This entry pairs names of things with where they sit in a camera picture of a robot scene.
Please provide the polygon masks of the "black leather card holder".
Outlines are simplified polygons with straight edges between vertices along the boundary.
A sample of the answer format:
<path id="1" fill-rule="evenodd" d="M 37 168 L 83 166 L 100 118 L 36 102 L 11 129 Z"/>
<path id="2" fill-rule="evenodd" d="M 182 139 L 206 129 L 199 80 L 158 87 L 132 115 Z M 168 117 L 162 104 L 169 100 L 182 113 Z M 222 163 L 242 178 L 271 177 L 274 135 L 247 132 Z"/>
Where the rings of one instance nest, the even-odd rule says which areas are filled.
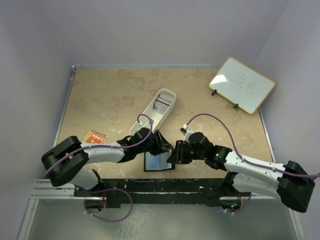
<path id="1" fill-rule="evenodd" d="M 175 164 L 167 163 L 167 159 L 171 156 L 172 150 L 166 151 L 158 155 L 152 155 L 150 152 L 144 153 L 145 172 L 162 172 L 174 170 Z"/>

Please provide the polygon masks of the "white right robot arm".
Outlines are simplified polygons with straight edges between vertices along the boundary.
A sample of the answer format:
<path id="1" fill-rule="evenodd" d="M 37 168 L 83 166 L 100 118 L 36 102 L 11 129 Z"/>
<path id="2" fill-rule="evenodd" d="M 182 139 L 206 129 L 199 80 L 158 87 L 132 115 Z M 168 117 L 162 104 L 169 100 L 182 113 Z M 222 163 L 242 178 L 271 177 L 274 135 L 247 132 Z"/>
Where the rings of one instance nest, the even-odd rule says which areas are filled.
<path id="1" fill-rule="evenodd" d="M 315 188 L 314 178 L 297 162 L 281 164 L 244 156 L 214 145 L 201 132 L 187 133 L 184 140 L 176 141 L 167 163 L 189 164 L 193 160 L 227 172 L 222 190 L 228 196 L 237 192 L 269 196 L 300 213 L 307 211 Z"/>

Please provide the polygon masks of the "white plastic card tray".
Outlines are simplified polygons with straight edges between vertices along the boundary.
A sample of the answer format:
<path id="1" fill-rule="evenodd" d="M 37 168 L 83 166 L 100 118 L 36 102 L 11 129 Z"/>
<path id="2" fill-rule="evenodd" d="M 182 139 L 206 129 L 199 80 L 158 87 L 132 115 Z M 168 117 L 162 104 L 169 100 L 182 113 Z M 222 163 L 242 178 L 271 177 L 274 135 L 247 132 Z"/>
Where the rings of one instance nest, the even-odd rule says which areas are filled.
<path id="1" fill-rule="evenodd" d="M 158 95 L 160 93 L 165 93 L 165 94 L 167 94 L 169 96 L 174 97 L 174 100 L 173 100 L 172 104 L 169 106 L 169 108 L 165 111 L 164 114 L 160 114 L 160 113 L 155 112 L 153 110 L 153 105 L 155 103 L 155 100 L 156 100 L 156 98 L 158 97 Z M 168 90 L 166 88 L 162 88 L 157 92 L 155 97 L 152 99 L 152 101 L 149 103 L 149 105 L 143 111 L 144 115 L 147 115 L 151 120 L 153 120 L 152 132 L 154 132 L 155 130 L 158 130 L 161 127 L 161 125 L 163 124 L 163 122 L 166 120 L 168 115 L 171 113 L 171 111 L 173 110 L 173 108 L 175 106 L 176 98 L 177 98 L 177 95 L 174 92 L 172 92 L 172 91 L 170 91 L 170 90 Z M 145 116 L 139 117 L 139 120 L 142 120 L 142 121 L 144 121 L 146 119 L 148 119 L 148 118 L 145 117 Z M 133 136 L 140 129 L 141 128 L 138 127 L 137 121 L 136 121 L 134 123 L 134 125 L 131 127 L 131 129 L 129 130 L 129 134 Z"/>

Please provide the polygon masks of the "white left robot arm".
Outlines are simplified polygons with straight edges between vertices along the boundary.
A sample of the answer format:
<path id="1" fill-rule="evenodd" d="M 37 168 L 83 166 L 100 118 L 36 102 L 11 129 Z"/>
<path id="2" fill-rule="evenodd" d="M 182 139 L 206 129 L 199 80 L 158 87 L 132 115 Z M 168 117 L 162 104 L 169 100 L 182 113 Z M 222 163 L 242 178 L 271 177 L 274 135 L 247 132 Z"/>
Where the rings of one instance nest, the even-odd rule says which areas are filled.
<path id="1" fill-rule="evenodd" d="M 70 183 L 85 189 L 91 196 L 98 196 L 103 191 L 103 181 L 96 170 L 88 170 L 85 165 L 126 163 L 142 153 L 157 156 L 173 148 L 159 130 L 143 127 L 133 135 L 109 144 L 87 143 L 70 136 L 47 151 L 41 162 L 45 168 L 44 177 L 50 179 L 52 186 Z"/>

